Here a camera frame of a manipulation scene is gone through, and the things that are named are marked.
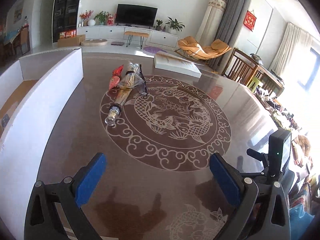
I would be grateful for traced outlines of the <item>clear glass bottle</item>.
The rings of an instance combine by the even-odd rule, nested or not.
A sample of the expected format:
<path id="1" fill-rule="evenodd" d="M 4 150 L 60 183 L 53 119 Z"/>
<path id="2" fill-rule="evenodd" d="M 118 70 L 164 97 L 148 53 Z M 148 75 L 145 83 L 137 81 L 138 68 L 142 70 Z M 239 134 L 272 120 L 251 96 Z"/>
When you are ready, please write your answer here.
<path id="1" fill-rule="evenodd" d="M 120 117 L 123 106 L 131 92 L 132 88 L 121 87 L 119 89 L 116 99 L 111 104 L 108 115 L 105 118 L 107 126 L 114 126 L 116 124 L 116 120 Z"/>

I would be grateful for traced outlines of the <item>wooden dining chair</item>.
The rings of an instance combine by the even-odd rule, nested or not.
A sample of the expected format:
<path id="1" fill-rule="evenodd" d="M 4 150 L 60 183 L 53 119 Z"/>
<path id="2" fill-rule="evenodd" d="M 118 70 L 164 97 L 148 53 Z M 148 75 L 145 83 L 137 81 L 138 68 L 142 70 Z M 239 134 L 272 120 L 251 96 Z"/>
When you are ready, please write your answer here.
<path id="1" fill-rule="evenodd" d="M 222 76 L 242 85 L 249 85 L 253 77 L 260 79 L 263 75 L 261 66 L 249 55 L 234 48 Z"/>

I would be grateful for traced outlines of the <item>white cardboard storage box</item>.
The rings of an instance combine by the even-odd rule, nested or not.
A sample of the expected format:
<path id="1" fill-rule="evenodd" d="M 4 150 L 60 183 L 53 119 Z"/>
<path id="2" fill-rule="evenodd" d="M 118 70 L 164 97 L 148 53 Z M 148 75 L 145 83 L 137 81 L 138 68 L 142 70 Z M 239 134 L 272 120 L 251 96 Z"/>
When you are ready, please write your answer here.
<path id="1" fill-rule="evenodd" d="M 1 75 L 1 105 L 24 81 L 35 85 L 13 111 L 1 135 L 1 219 L 23 239 L 29 198 L 50 134 L 83 79 L 82 50 L 23 57 Z"/>

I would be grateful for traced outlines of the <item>orange lounge chair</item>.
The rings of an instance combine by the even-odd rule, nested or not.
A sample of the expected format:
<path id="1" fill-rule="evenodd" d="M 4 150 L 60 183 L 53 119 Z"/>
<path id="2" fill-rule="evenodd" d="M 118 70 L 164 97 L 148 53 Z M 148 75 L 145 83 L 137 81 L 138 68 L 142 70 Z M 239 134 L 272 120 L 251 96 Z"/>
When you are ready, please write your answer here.
<path id="1" fill-rule="evenodd" d="M 178 40 L 177 45 L 178 49 L 175 52 L 184 58 L 204 61 L 218 58 L 232 49 L 220 39 L 213 41 L 209 46 L 201 46 L 192 36 Z"/>

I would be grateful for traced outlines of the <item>cream covered floor air conditioner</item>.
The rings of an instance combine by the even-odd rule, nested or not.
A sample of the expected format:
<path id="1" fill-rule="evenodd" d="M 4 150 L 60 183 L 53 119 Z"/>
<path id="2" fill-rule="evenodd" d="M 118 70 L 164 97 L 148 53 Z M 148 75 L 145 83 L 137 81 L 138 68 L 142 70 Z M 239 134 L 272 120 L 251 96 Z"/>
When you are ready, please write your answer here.
<path id="1" fill-rule="evenodd" d="M 225 0 L 209 0 L 207 10 L 195 37 L 195 40 L 202 47 L 209 46 L 214 41 L 226 6 L 227 2 Z"/>

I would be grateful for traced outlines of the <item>white flat gift box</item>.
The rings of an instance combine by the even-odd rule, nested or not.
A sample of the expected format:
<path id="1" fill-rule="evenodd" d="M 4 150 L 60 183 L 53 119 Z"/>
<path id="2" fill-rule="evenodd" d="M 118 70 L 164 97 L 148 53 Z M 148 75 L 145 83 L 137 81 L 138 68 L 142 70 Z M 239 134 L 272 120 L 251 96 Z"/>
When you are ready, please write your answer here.
<path id="1" fill-rule="evenodd" d="M 197 66 L 188 60 L 159 51 L 154 55 L 155 68 L 200 78 Z"/>

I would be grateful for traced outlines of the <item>red snack packet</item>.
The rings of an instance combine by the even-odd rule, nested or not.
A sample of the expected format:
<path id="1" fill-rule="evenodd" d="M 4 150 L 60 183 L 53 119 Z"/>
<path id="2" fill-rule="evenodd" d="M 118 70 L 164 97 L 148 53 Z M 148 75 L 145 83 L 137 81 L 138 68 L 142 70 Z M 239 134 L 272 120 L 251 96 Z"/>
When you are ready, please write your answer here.
<path id="1" fill-rule="evenodd" d="M 124 65 L 122 64 L 118 68 L 114 69 L 112 72 L 112 77 L 110 78 L 108 89 L 111 90 L 117 87 L 118 83 L 121 80 L 121 72 L 123 70 Z"/>

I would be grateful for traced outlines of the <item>clear bag of sticks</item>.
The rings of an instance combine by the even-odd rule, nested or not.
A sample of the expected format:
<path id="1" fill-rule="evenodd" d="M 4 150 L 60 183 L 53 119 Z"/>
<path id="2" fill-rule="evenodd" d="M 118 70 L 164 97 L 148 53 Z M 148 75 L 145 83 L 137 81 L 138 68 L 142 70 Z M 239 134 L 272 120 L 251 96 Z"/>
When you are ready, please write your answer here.
<path id="1" fill-rule="evenodd" d="M 129 62 L 127 65 L 127 71 L 124 77 L 118 83 L 118 87 L 125 87 L 125 88 L 136 88 L 140 82 L 142 81 L 139 77 L 139 65 L 138 63 Z"/>

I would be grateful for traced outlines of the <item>purple round floor mat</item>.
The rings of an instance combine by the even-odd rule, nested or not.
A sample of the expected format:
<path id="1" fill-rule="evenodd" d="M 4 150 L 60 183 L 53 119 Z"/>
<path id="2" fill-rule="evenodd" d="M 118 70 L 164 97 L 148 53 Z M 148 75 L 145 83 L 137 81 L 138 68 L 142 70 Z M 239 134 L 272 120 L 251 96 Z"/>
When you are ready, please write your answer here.
<path id="1" fill-rule="evenodd" d="M 158 52 L 164 52 L 164 53 L 167 52 L 166 50 L 164 50 L 162 48 L 153 47 L 153 46 L 146 46 L 143 48 L 143 50 L 150 53 L 150 54 L 157 54 Z"/>

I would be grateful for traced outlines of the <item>green potted plant right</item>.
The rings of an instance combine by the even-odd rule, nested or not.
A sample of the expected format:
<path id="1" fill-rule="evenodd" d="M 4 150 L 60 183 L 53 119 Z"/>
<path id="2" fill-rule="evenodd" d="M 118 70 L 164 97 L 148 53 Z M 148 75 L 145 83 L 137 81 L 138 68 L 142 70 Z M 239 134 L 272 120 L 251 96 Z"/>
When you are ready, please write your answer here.
<path id="1" fill-rule="evenodd" d="M 182 31 L 183 28 L 185 28 L 185 25 L 182 22 L 178 22 L 176 18 L 173 19 L 171 17 L 168 17 L 166 25 L 169 28 L 168 32 L 170 34 L 177 34 L 178 32 Z"/>

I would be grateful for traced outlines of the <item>green potted plant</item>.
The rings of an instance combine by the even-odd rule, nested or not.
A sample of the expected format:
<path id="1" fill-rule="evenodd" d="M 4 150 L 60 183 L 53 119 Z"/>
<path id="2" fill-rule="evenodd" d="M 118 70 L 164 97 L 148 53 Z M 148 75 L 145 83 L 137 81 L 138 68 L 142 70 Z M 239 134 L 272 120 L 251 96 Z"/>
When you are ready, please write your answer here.
<path id="1" fill-rule="evenodd" d="M 94 17 L 94 19 L 96 20 L 96 22 L 99 23 L 99 25 L 105 25 L 107 22 L 107 19 L 109 17 L 110 13 L 106 12 L 106 11 L 101 11 L 99 13 L 96 14 L 96 16 Z"/>
<path id="2" fill-rule="evenodd" d="M 168 32 L 170 34 L 177 34 L 178 32 L 182 31 L 183 28 L 185 28 L 185 25 L 182 22 L 178 22 L 176 18 L 173 19 L 171 17 L 168 17 L 166 25 L 169 28 Z"/>

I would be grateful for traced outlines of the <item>grey curtain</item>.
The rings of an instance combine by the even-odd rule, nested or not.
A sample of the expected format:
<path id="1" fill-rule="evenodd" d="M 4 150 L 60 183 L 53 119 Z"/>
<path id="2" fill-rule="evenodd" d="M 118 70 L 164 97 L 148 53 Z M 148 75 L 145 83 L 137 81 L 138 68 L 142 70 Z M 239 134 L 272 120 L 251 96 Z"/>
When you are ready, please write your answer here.
<path id="1" fill-rule="evenodd" d="M 245 0 L 225 0 L 226 8 L 217 29 L 215 39 L 219 39 L 232 47 L 232 36 L 240 18 Z"/>

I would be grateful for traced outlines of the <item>brown cardboard box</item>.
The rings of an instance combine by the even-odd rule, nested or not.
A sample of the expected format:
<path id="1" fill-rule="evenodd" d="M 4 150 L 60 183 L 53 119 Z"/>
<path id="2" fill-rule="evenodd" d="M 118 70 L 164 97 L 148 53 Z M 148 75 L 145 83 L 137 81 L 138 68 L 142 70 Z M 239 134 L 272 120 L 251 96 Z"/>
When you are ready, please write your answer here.
<path id="1" fill-rule="evenodd" d="M 70 38 L 63 38 L 57 41 L 57 47 L 74 47 L 80 46 L 81 42 L 86 39 L 86 35 L 76 35 Z"/>

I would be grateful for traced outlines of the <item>white tv cabinet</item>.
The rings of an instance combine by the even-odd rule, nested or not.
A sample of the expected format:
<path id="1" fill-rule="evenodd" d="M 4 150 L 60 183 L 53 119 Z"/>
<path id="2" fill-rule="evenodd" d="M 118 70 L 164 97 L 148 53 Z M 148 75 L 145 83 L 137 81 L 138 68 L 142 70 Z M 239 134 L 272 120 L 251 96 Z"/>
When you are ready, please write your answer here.
<path id="1" fill-rule="evenodd" d="M 78 35 L 85 35 L 87 40 L 90 39 L 107 39 L 110 42 L 123 41 L 125 44 L 138 42 L 146 46 L 159 46 L 174 49 L 177 46 L 179 36 L 157 31 L 152 29 L 123 27 L 123 26 L 106 26 L 95 25 L 91 27 L 78 27 Z"/>

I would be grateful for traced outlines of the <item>small potted plant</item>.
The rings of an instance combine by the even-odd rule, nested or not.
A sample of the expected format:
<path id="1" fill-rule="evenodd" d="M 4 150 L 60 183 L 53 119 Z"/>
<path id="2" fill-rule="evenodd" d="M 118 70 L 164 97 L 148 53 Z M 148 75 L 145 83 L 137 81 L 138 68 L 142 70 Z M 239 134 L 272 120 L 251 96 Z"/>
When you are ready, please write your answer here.
<path id="1" fill-rule="evenodd" d="M 159 19 L 156 20 L 156 30 L 157 31 L 161 31 L 162 30 L 162 24 L 163 24 L 162 20 L 159 20 Z"/>

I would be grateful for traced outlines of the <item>wooden bench hairpin legs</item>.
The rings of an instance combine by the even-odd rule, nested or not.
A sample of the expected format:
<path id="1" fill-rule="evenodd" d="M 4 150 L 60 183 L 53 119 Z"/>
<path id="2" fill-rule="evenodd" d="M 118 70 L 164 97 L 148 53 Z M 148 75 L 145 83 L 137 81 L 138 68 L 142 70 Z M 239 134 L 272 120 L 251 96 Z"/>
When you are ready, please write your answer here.
<path id="1" fill-rule="evenodd" d="M 140 32 L 135 32 L 135 31 L 126 31 L 124 33 L 124 35 L 127 36 L 126 47 L 128 47 L 131 44 L 134 37 L 139 37 L 140 38 L 140 49 L 143 48 L 144 39 L 145 38 L 147 39 L 149 37 L 148 33 L 140 33 Z"/>

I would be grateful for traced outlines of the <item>red flower vase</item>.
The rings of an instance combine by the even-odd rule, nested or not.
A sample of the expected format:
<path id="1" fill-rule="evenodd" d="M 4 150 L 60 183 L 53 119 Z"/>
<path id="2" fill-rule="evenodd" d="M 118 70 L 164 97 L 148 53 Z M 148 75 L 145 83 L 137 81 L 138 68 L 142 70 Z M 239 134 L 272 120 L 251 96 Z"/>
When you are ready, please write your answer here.
<path id="1" fill-rule="evenodd" d="M 89 21 L 89 18 L 92 16 L 93 12 L 94 12 L 93 10 L 89 10 L 89 11 L 86 10 L 85 12 L 79 15 L 82 26 L 87 26 L 87 22 Z"/>

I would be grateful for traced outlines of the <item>red gift box on cabinet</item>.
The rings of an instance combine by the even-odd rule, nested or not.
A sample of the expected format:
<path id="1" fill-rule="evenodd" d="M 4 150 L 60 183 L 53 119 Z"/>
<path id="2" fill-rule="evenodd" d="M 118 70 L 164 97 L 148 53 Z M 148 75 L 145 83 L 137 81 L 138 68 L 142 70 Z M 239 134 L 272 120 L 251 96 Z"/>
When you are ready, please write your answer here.
<path id="1" fill-rule="evenodd" d="M 116 18 L 116 14 L 108 14 L 107 20 L 106 20 L 106 25 L 113 26 L 115 23 L 115 18 Z"/>

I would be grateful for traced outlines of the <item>dark glass display cabinet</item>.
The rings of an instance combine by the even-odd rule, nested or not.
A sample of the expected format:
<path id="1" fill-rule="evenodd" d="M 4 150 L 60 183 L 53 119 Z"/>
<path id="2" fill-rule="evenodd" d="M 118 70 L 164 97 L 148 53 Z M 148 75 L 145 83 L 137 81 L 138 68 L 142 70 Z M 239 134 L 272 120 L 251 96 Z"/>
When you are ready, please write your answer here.
<path id="1" fill-rule="evenodd" d="M 52 41 L 57 42 L 60 33 L 75 30 L 79 18 L 80 0 L 54 0 Z"/>

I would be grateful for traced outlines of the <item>green potted plant left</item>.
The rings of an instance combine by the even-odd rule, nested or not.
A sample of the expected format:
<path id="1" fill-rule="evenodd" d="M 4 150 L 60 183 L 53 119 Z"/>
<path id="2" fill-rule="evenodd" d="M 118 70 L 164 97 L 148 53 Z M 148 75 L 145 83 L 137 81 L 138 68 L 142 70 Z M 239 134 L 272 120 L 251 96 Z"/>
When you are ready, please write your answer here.
<path id="1" fill-rule="evenodd" d="M 96 22 L 99 23 L 99 25 L 105 25 L 107 22 L 107 19 L 109 17 L 110 13 L 106 12 L 106 11 L 101 11 L 99 13 L 96 14 L 96 16 L 94 17 L 94 19 L 96 20 Z"/>

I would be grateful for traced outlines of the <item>black television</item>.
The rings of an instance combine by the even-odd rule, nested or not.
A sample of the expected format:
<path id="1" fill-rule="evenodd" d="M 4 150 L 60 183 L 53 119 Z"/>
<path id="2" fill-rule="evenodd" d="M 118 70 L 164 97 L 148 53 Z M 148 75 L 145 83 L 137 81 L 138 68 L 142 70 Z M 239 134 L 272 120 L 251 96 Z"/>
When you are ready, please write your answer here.
<path id="1" fill-rule="evenodd" d="M 115 24 L 152 27 L 157 8 L 133 4 L 118 4 Z"/>

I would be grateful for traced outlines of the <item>red wall hanging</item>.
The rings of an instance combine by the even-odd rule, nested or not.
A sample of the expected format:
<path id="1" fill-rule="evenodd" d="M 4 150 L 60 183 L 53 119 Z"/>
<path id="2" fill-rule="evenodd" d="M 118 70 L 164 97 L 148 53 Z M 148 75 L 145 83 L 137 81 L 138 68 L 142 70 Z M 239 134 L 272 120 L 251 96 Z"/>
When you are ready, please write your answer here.
<path id="1" fill-rule="evenodd" d="M 247 29 L 249 29 L 250 31 L 253 31 L 256 19 L 257 19 L 256 16 L 252 12 L 247 11 L 243 24 Z"/>

